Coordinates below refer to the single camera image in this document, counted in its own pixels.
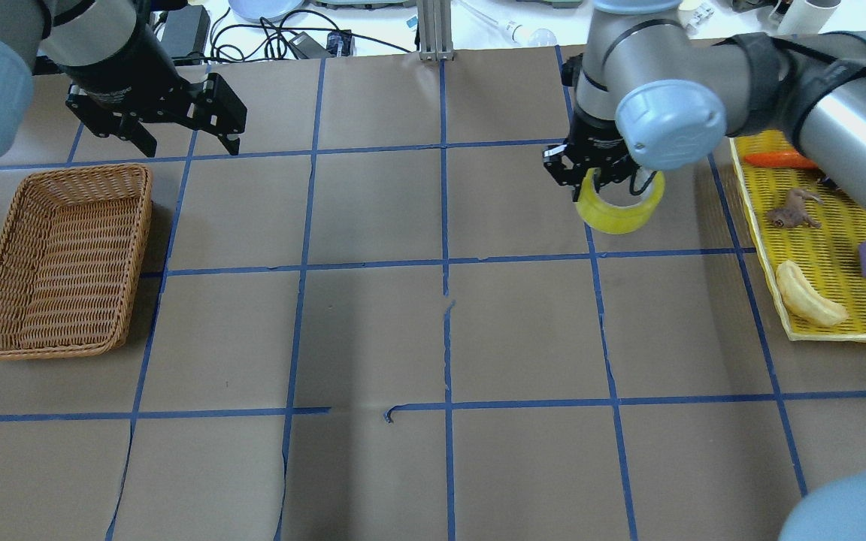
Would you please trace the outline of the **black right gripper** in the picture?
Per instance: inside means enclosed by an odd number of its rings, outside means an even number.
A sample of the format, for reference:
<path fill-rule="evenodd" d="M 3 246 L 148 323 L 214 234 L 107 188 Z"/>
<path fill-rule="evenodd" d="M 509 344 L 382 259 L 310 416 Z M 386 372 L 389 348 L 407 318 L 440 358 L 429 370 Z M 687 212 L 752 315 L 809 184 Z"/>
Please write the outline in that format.
<path fill-rule="evenodd" d="M 582 183 L 591 169 L 598 169 L 601 184 L 629 179 L 630 195 L 645 194 L 659 174 L 636 164 L 614 122 L 604 120 L 571 121 L 566 144 L 544 147 L 543 167 L 560 187 L 571 190 L 573 202 L 580 200 Z"/>

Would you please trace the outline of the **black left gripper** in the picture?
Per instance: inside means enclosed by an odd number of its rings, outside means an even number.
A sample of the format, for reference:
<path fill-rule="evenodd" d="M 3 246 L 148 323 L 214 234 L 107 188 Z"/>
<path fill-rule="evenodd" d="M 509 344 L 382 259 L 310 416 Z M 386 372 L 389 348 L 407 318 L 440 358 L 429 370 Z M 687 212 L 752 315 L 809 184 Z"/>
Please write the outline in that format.
<path fill-rule="evenodd" d="M 118 138 L 153 158 L 157 141 L 143 121 L 179 123 L 214 136 L 230 156 L 241 150 L 247 106 L 220 73 L 190 83 L 144 23 L 105 59 L 66 65 L 76 90 L 66 107 L 97 138 Z"/>

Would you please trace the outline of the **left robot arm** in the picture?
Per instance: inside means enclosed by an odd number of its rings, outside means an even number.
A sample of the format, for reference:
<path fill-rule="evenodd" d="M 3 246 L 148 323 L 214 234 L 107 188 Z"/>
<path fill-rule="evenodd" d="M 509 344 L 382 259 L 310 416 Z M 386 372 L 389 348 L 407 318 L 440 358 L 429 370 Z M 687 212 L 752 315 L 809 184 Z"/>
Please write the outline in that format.
<path fill-rule="evenodd" d="M 212 134 L 236 156 L 247 106 L 217 73 L 192 83 L 149 23 L 183 1 L 0 1 L 0 157 L 13 146 L 32 103 L 44 55 L 69 76 L 66 106 L 99 138 L 115 137 L 154 157 L 149 123 Z"/>

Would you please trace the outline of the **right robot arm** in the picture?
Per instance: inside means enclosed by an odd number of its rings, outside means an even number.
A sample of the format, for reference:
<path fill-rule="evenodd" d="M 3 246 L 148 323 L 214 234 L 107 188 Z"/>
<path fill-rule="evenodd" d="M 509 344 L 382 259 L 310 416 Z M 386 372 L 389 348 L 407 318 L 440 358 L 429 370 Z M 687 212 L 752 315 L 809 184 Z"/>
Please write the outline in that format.
<path fill-rule="evenodd" d="M 691 44 L 677 1 L 595 1 L 584 53 L 564 65 L 570 132 L 544 168 L 574 201 L 647 179 L 768 128 L 866 209 L 866 33 L 732 35 Z"/>

